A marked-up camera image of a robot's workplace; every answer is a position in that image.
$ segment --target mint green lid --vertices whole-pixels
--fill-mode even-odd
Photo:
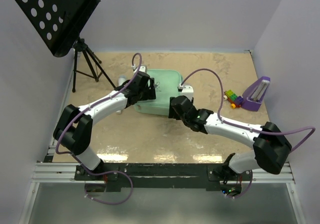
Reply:
[[[178,86],[182,76],[175,70],[148,70],[147,73],[154,78],[156,99],[138,101],[134,109],[141,113],[168,116],[170,97],[180,95]]]

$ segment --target tripod leg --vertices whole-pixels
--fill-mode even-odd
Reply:
[[[76,91],[76,86],[75,86],[76,84],[75,83],[76,83],[76,75],[77,75],[77,73],[76,73],[77,71],[76,70],[77,70],[77,62],[78,62],[78,51],[77,50],[74,53],[74,57],[75,57],[74,58],[75,59],[74,66],[73,66],[73,70],[74,70],[73,71],[74,72],[73,73],[73,83],[74,84],[73,84],[73,87],[72,87],[72,92],[73,93]]]
[[[98,61],[94,58],[94,56],[88,51],[88,54],[90,55],[90,57],[94,60],[95,64],[98,66],[98,68],[101,70],[101,72],[103,73],[103,75],[108,79],[109,83],[115,88],[115,84],[112,82],[112,80],[109,78],[109,76],[106,74],[106,72],[103,70],[103,68],[101,67],[101,65],[98,63]]]
[[[95,53],[88,47],[86,49],[88,51],[88,53],[90,53],[96,60],[98,60],[99,64],[102,63],[102,61],[95,55]]]
[[[96,82],[98,82],[99,79],[98,79],[98,77],[97,77],[97,75],[96,75],[96,73],[95,73],[95,71],[94,71],[94,67],[93,67],[92,64],[91,64],[91,61],[90,61],[90,59],[89,59],[89,57],[88,57],[87,52],[86,52],[85,50],[83,50],[82,53],[83,53],[83,56],[84,56],[85,59],[86,59],[87,64],[89,65],[89,68],[90,68],[90,70],[91,70],[91,73],[92,73],[92,75],[93,75],[93,78],[95,79]]]

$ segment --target black metal base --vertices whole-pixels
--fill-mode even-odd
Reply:
[[[94,52],[88,47],[88,45],[85,43],[85,40],[84,39],[80,39],[78,38],[78,41],[74,44],[74,50],[75,50],[75,54],[74,54],[74,67],[73,67],[73,86],[72,86],[72,92],[75,92],[76,91],[76,78],[77,78],[77,73],[79,74],[82,74],[82,75],[85,75],[85,76],[88,76],[90,78],[93,78],[95,79],[96,82],[99,81],[99,78],[100,76],[103,74],[109,81],[109,83],[112,85],[113,88],[115,88],[116,86],[114,85],[114,83],[112,82],[112,80],[109,78],[109,76],[106,74],[106,72],[103,70],[103,68],[101,67],[101,63],[102,61],[94,54]],[[88,75],[84,72],[81,72],[79,70],[77,70],[77,64],[78,64],[78,61],[77,61],[77,57],[78,57],[78,53],[79,52],[82,52],[85,59],[86,59],[86,62],[90,68],[90,71],[92,73],[92,76],[91,75]],[[95,65],[100,69],[100,74],[96,73],[94,71],[94,68],[92,66],[92,63],[89,59],[89,57],[94,61]]]
[[[224,179],[215,174],[215,169],[222,164],[161,164],[161,163],[103,163],[103,171],[118,170],[125,172],[134,188],[200,188],[207,191],[221,191],[220,181]],[[75,180],[104,180],[103,176],[91,176],[77,166]],[[118,192],[123,187],[130,187],[128,179],[121,174],[107,175],[106,191]],[[237,176],[229,179],[237,181]],[[249,181],[250,176],[242,173],[242,180]],[[234,187],[234,184],[223,185]]]

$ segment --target tabletop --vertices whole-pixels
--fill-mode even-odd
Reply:
[[[134,53],[95,53],[102,67],[117,85],[118,77],[132,76],[131,59]],[[186,77],[198,68],[210,68],[220,76],[223,89],[242,95],[257,80],[250,53],[142,53],[142,64],[148,69],[176,70]],[[78,70],[90,73],[83,56]],[[210,72],[198,72],[187,81],[194,89],[194,105],[217,111],[221,91],[217,78]],[[113,89],[102,75],[99,82],[78,74],[76,92],[70,93],[68,103],[75,106],[93,102]],[[232,109],[224,101],[221,115],[250,124],[265,124],[269,120],[263,103],[259,111]],[[249,148],[241,143],[216,135],[193,132],[181,121],[165,116],[142,114],[133,107],[121,115],[112,114],[92,129],[92,149],[104,162],[168,162],[220,163],[231,153],[243,153]],[[71,156],[56,155],[53,162],[75,162]]]

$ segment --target white wall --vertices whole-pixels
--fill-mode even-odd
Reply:
[[[102,0],[82,36],[103,50],[253,49],[281,0]]]
[[[17,223],[43,160],[72,55],[51,55],[14,0],[0,0],[0,222]]]
[[[258,75],[271,77],[265,103],[282,130],[318,130],[289,157],[309,223],[320,210],[320,0],[282,0],[253,51]],[[288,139],[296,144],[302,135]]]

